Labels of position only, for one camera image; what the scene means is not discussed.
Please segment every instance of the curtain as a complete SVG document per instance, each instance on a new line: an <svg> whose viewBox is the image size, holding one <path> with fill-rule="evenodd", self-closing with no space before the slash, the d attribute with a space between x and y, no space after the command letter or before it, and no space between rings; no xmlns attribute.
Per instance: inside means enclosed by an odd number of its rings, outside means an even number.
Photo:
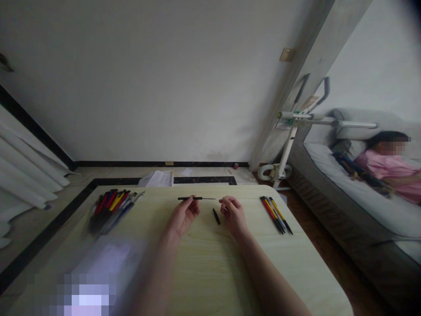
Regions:
<svg viewBox="0 0 421 316"><path fill-rule="evenodd" d="M15 216L45 208L69 184L66 165L0 106L0 248Z"/></svg>

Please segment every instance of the dark hair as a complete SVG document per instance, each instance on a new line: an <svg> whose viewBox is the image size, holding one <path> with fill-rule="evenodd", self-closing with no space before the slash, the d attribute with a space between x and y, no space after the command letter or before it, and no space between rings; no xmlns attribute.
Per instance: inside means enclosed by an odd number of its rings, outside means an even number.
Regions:
<svg viewBox="0 0 421 316"><path fill-rule="evenodd" d="M380 142L393 142L393 141L410 141L407 134L395 131L380 132L376 136L367 140L367 149L373 148Z"/></svg>

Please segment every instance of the white wall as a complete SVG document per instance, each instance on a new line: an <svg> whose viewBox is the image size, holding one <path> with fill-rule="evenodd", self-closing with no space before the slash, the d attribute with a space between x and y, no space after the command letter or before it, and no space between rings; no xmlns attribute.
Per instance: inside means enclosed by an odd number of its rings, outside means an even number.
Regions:
<svg viewBox="0 0 421 316"><path fill-rule="evenodd" d="M329 98L314 112L383 110L421 122L421 30L409 2L373 1L328 73Z"/></svg>
<svg viewBox="0 0 421 316"><path fill-rule="evenodd" d="M0 82L74 160L248 161L311 0L4 0Z"/></svg>

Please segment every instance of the bundle of pens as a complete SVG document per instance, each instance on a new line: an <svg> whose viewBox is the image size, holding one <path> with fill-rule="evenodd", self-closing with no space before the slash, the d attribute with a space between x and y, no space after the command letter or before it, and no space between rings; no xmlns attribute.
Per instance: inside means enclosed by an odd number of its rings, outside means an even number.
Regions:
<svg viewBox="0 0 421 316"><path fill-rule="evenodd" d="M284 216L282 216L282 213L279 210L273 198L271 197L267 198L263 196L263 197L260 197L260 199L262 200L264 207L266 208L267 212L269 213L269 216L275 223L275 226L279 230L279 232L283 235L286 233L286 231L288 231L291 235L293 235L293 231L289 227Z"/></svg>
<svg viewBox="0 0 421 316"><path fill-rule="evenodd" d="M100 195L92 209L89 231L101 235L109 233L144 193L145 191L139 195L136 192L130 194L130 191L118 192L117 189L113 189Z"/></svg>

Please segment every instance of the girl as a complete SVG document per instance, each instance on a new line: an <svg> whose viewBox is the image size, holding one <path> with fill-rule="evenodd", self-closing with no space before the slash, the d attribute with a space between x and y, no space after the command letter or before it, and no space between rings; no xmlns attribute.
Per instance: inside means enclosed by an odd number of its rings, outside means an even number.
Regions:
<svg viewBox="0 0 421 316"><path fill-rule="evenodd" d="M367 141L367 150L355 163L395 189L396 194L421 203L421 169L411 166L399 154L410 137L401 132L384 131Z"/></svg>

